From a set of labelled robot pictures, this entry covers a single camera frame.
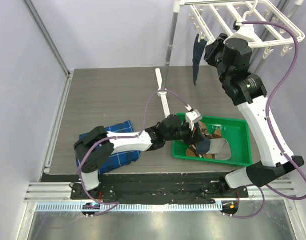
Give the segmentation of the dark navy patterned sock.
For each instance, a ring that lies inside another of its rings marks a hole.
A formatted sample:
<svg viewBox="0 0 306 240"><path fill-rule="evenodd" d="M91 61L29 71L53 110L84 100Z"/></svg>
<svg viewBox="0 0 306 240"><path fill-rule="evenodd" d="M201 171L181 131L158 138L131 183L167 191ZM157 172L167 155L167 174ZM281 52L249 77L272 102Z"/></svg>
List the dark navy patterned sock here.
<svg viewBox="0 0 306 240"><path fill-rule="evenodd" d="M210 150L211 141L207 137L203 137L203 141L198 142L195 146L197 155L205 155Z"/></svg>

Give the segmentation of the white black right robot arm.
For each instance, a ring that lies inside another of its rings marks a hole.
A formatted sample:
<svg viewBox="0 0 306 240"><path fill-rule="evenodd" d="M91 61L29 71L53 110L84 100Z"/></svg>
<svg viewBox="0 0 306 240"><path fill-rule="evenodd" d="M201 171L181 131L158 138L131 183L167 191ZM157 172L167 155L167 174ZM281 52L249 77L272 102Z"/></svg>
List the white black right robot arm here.
<svg viewBox="0 0 306 240"><path fill-rule="evenodd" d="M266 108L266 88L261 78L249 71L251 55L246 40L224 33L205 49L205 61L217 69L224 92L247 121L260 153L259 162L222 177L218 190L226 198L241 186L263 187L304 165L303 157L287 146Z"/></svg>

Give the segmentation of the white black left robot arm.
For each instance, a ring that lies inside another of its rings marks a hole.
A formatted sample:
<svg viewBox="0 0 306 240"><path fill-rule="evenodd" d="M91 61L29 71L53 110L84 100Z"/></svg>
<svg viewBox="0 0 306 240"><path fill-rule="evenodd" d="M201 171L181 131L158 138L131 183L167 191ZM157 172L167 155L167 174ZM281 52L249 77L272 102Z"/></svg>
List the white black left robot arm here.
<svg viewBox="0 0 306 240"><path fill-rule="evenodd" d="M155 126L136 133L106 131L103 126L94 128L73 145L79 161L77 172L83 184L82 194L90 200L98 196L98 170L112 154L156 151L163 148L167 141L174 140L181 140L187 145L202 142L201 120L200 114L191 111L185 114L185 120L171 114Z"/></svg>

